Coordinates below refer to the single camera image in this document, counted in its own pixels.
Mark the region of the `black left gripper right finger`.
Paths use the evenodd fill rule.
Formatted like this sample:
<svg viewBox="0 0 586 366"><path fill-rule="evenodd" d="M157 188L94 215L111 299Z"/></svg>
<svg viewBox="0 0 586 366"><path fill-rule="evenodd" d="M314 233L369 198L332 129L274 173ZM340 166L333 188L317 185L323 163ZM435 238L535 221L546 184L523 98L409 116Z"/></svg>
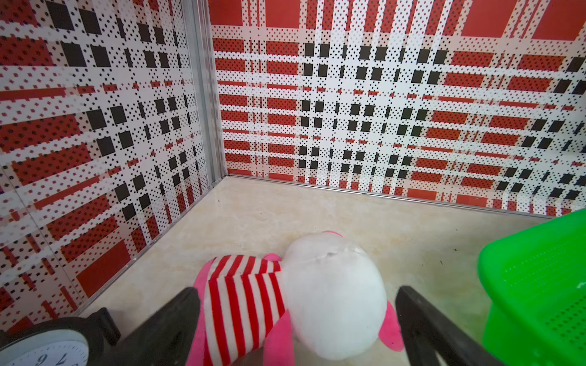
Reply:
<svg viewBox="0 0 586 366"><path fill-rule="evenodd" d="M412 287L400 287L395 303L411 365L502 364Z"/></svg>

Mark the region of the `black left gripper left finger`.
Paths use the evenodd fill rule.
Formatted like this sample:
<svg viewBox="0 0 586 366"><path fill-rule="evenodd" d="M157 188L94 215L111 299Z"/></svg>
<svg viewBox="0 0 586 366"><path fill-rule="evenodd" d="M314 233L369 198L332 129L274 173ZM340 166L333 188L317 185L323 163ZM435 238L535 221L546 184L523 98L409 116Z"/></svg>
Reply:
<svg viewBox="0 0 586 366"><path fill-rule="evenodd" d="M185 288L103 356L108 366L187 364L198 328L198 290Z"/></svg>

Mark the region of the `green plastic basket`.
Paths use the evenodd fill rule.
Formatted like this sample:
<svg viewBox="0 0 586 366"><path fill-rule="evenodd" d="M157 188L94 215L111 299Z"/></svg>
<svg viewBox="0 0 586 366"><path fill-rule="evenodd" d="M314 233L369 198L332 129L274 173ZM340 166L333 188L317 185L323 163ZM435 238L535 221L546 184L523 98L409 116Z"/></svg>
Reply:
<svg viewBox="0 0 586 366"><path fill-rule="evenodd" d="M483 346L506 365L585 363L585 212L499 239L479 256Z"/></svg>

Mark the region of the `pink striped plush toy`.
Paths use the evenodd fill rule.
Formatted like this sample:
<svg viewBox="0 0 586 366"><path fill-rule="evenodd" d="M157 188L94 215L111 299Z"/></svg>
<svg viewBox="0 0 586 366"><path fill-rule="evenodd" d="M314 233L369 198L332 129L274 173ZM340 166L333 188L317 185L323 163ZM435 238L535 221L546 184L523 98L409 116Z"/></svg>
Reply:
<svg viewBox="0 0 586 366"><path fill-rule="evenodd" d="M201 307L190 365L230 365L258 349L265 365L293 365L295 342L330 361L377 341L404 348L380 271L334 231L303 236L283 256L218 256L194 286Z"/></svg>

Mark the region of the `black alarm clock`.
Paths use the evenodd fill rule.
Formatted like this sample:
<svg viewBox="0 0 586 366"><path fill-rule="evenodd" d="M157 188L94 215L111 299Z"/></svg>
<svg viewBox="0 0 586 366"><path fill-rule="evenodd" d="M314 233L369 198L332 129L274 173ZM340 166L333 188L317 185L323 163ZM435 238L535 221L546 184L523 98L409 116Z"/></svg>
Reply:
<svg viewBox="0 0 586 366"><path fill-rule="evenodd" d="M87 318L50 320L9 335L1 333L2 365L97 365L121 333L102 308Z"/></svg>

